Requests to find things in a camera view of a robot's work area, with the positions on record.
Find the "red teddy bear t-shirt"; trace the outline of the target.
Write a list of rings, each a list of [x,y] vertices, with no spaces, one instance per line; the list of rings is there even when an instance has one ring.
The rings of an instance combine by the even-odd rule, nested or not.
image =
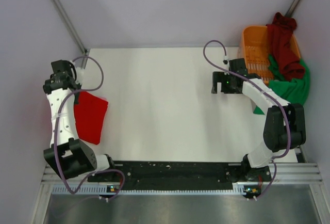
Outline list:
[[[78,137],[98,145],[109,102],[88,92],[81,92],[78,104],[74,105],[74,116]]]

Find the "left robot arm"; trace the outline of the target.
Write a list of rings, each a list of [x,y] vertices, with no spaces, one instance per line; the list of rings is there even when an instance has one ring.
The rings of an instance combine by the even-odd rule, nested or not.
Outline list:
[[[81,96],[79,72],[71,61],[51,63],[53,73],[44,82],[43,91],[51,108],[52,137],[43,156],[61,179],[99,172],[106,181],[113,180],[117,169],[107,154],[96,155],[78,135],[74,106]]]

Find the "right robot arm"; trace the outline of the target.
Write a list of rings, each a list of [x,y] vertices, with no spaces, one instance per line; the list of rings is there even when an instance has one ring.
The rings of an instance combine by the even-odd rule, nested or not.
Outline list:
[[[249,73],[243,58],[229,61],[229,68],[212,74],[213,94],[243,94],[266,116],[261,143],[241,162],[241,175],[251,181],[264,171],[272,159],[306,142],[305,113],[301,104],[278,96],[256,73]]]

